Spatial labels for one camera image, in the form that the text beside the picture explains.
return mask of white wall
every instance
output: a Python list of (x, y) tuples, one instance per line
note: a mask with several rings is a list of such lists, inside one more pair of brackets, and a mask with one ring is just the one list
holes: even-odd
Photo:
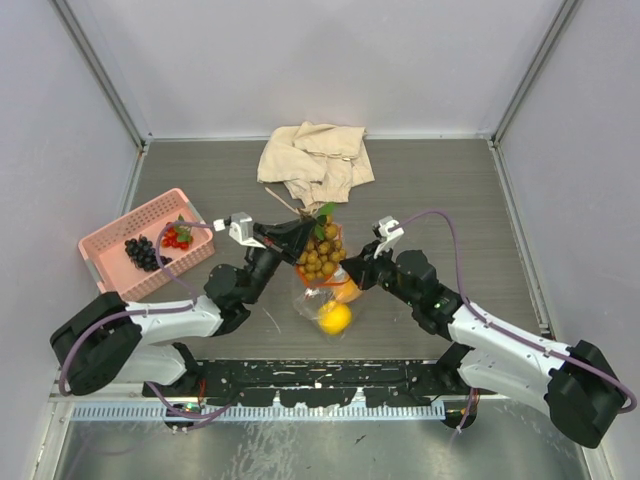
[(162, 137), (495, 131), (560, 0), (70, 0)]
[[(600, 346), (640, 394), (640, 4), (584, 2), (503, 143), (561, 337)], [(640, 470), (640, 413), (606, 450)]]
[(95, 284), (76, 243), (112, 220), (136, 150), (49, 2), (0, 6), (0, 478), (35, 459), (49, 336)]

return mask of robotic arm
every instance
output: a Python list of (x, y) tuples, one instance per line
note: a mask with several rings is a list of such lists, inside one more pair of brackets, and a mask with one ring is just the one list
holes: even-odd
[[(296, 263), (315, 225), (312, 218), (263, 225), (244, 213), (217, 220), (216, 230), (229, 227), (230, 236), (247, 247), (246, 264), (214, 267), (205, 295), (195, 304), (125, 303), (116, 292), (100, 295), (50, 340), (61, 364), (73, 357), (67, 373), (71, 393), (87, 395), (112, 381), (151, 381), (178, 391), (193, 389), (202, 367), (186, 346), (152, 344), (235, 331), (250, 315), (245, 304), (257, 302), (280, 263)], [(394, 261), (393, 247), (404, 232), (393, 218), (380, 220), (374, 233), (378, 238), (341, 266), (361, 290), (380, 286), (412, 309), (423, 330), (453, 342), (437, 363), (445, 385), (504, 394), (549, 416), (577, 443), (591, 448), (599, 444), (627, 395), (574, 365), (582, 362), (615, 379), (598, 348), (584, 341), (571, 347), (494, 317), (441, 284), (435, 267), (420, 250), (404, 251)], [(86, 336), (92, 326), (114, 314), (122, 318)], [(74, 344), (83, 335), (86, 339), (77, 348)], [(74, 348), (77, 351), (70, 355)], [(564, 352), (574, 363), (553, 352)]]

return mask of folded cloth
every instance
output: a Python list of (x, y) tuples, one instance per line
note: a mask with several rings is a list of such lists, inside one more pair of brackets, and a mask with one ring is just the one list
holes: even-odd
[(309, 210), (349, 201), (352, 187), (373, 182), (364, 127), (314, 125), (276, 129), (258, 164), (259, 182), (284, 182)]

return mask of green leaf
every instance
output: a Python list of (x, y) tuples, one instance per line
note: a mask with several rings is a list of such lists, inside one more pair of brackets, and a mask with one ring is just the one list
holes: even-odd
[(318, 240), (324, 240), (324, 229), (320, 225), (316, 225), (314, 233)]
[(316, 212), (316, 216), (319, 217), (320, 215), (331, 215), (335, 209), (336, 204), (333, 202), (329, 202), (318, 209), (318, 211)]

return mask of towel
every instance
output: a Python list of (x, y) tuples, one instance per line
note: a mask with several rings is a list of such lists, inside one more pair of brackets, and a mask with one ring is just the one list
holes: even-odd
[(304, 122), (276, 129), (258, 164), (258, 182), (284, 182), (307, 210), (349, 201), (352, 187), (373, 182), (364, 127)]

